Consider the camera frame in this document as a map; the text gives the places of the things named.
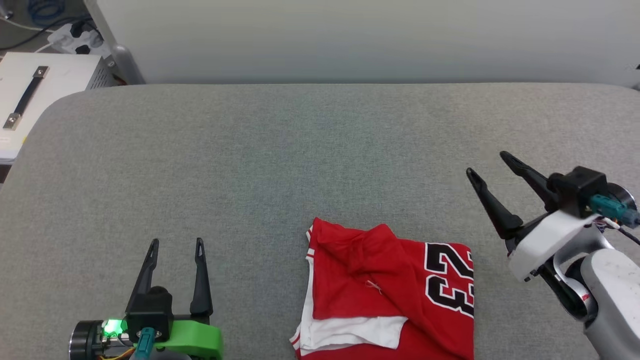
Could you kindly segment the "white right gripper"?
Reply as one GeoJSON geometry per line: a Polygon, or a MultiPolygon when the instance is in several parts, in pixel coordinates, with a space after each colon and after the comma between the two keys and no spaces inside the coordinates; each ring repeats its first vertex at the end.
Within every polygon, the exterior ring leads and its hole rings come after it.
{"type": "MultiPolygon", "coordinates": [[[[558,195],[548,189],[548,178],[507,151],[500,151],[500,157],[510,170],[525,180],[528,186],[544,203],[546,211],[554,211],[542,219],[509,255],[509,269],[519,282],[526,281],[551,257],[560,256],[561,260],[570,258],[570,251],[582,244],[597,239],[597,228],[585,226],[592,224],[599,215],[592,214],[579,218],[565,210],[558,210],[558,195]]],[[[522,219],[508,210],[496,198],[485,180],[471,167],[466,169],[466,177],[482,203],[494,229],[503,240],[512,239],[523,226],[522,219]]]]}

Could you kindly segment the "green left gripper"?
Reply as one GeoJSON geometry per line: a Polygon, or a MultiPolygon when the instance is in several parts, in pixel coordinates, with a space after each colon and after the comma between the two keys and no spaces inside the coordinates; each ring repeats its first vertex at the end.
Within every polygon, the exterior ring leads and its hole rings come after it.
{"type": "MultiPolygon", "coordinates": [[[[159,239],[151,240],[125,313],[129,313],[138,296],[151,289],[153,271],[157,266],[159,239]]],[[[148,354],[138,350],[137,339],[130,336],[127,317],[108,317],[78,322],[69,339],[71,360],[221,360],[224,357],[222,331],[208,323],[213,314],[210,277],[204,240],[197,237],[194,261],[196,275],[190,302],[190,316],[177,316],[169,337],[160,331],[148,354]]]]}

